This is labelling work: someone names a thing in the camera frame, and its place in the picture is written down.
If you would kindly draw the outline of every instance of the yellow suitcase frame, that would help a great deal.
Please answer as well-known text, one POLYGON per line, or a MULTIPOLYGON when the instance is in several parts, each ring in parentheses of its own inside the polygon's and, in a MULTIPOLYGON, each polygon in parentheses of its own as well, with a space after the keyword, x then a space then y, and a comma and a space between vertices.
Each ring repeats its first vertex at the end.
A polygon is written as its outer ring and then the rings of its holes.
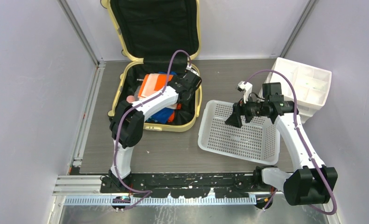
MULTIPOLYGON (((196 1, 196 5, 197 5, 196 23, 197 23, 197 34, 198 34, 199 48, 194 54, 190 55, 191 60, 195 59, 199 55, 199 52, 201 50, 201 34, 200 34, 200 22, 199 22, 199 0, 195 0, 195 1, 196 1)), ((107 8, 107 11, 109 12, 110 19, 113 22, 114 28, 116 29, 118 38, 120 39, 121 46, 123 48, 123 51, 122 51, 123 55, 128 57, 132 61, 126 66, 124 72, 120 75, 120 84, 117 88, 116 96, 114 97, 114 101, 113 101, 113 105, 111 107, 111 110, 108 112, 108 116, 113 117, 114 116, 114 110, 115 110, 115 108, 118 104, 118 99, 119 99, 119 96, 121 94, 121 89, 123 88, 124 83, 125 83, 125 78, 126 78, 127 72, 129 71, 129 69, 132 66, 135 66, 135 65, 138 65, 138 64, 143 64, 143 58, 135 57, 135 56, 131 55, 128 52, 128 50, 126 48, 126 45, 125 45, 125 42, 124 42, 124 39, 123 39, 123 36, 122 36, 121 32, 119 32, 118 22, 117 22, 117 20, 114 16, 114 13, 111 9, 110 0, 102 0, 102 5, 105 8, 107 8)), ((195 65, 192 65, 192 68, 195 69, 198 72, 198 74, 201 76, 199 69, 195 65)), ((202 102, 202 85, 195 92, 195 113, 194 113, 193 119, 190 122, 188 122, 187 124, 184 124, 184 125, 180 125, 180 126, 153 124, 153 123, 146 123, 145 122, 143 128, 145 130, 152 130, 152 131, 185 132, 194 125, 196 118, 199 117, 199 112, 201 110, 201 102, 202 102)))

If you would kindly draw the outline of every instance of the yellow suitcase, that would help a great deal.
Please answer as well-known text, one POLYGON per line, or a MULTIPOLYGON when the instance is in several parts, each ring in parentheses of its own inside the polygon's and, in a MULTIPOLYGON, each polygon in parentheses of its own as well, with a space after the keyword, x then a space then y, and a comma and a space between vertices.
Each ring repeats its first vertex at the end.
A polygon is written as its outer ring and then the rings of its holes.
MULTIPOLYGON (((120 84, 108 116, 114 116, 118 102, 133 95, 142 78, 148 73, 167 72, 172 54, 183 49, 191 59, 201 49, 198 0, 103 0, 118 33, 123 55, 130 62, 120 76, 120 84)), ((184 75, 187 58, 179 53, 172 71, 184 75)), ((199 116, 202 87, 196 91, 193 102, 175 111, 171 123, 145 122, 144 129, 184 132, 190 129, 199 116)))

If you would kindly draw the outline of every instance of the white plastic box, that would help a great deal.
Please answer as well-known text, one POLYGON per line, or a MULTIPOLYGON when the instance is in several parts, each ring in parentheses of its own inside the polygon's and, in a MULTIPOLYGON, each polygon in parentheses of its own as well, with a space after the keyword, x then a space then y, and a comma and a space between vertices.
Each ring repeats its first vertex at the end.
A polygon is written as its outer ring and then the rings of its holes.
POLYGON ((198 146, 242 160, 274 165, 280 152, 280 133, 267 117, 254 117, 241 128, 226 125, 233 103, 211 100, 203 112, 198 146))
MULTIPOLYGON (((282 73, 293 84, 303 124, 326 103, 331 84, 330 71, 281 57, 276 59, 272 70, 282 73)), ((294 100, 287 82, 280 75, 271 72, 265 83, 276 82, 281 83, 285 100, 294 100)))

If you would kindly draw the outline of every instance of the gray wood tabletop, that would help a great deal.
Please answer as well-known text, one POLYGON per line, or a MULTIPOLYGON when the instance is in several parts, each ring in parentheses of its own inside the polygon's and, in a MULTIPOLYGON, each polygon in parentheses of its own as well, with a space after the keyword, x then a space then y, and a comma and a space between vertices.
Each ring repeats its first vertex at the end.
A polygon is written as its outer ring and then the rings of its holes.
MULTIPOLYGON (((202 78, 202 106, 194 126, 183 133, 144 131, 132 155, 133 173, 172 172, 252 172, 262 164, 244 161, 201 150, 198 131, 205 105, 210 100, 236 102, 241 98, 236 86, 252 73, 270 69, 275 59, 195 60, 202 78)), ((107 112, 111 109, 119 85, 119 75, 128 62, 107 62, 97 96, 95 111, 84 151, 80 173, 107 173, 113 159, 113 139, 107 112)), ((253 91, 259 92, 268 74, 251 80, 253 91)), ((292 161, 281 140, 279 161, 283 171, 292 171, 292 161)))

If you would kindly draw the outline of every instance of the suitcase handle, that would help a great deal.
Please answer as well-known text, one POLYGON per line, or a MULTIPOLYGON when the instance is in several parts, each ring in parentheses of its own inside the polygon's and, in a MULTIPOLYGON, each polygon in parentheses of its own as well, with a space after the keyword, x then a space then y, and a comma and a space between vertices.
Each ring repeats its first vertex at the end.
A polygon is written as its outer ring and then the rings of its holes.
POLYGON ((197 106, 196 115, 199 117, 199 111, 201 111, 201 102, 202 102, 202 85, 199 86, 199 101, 197 106))

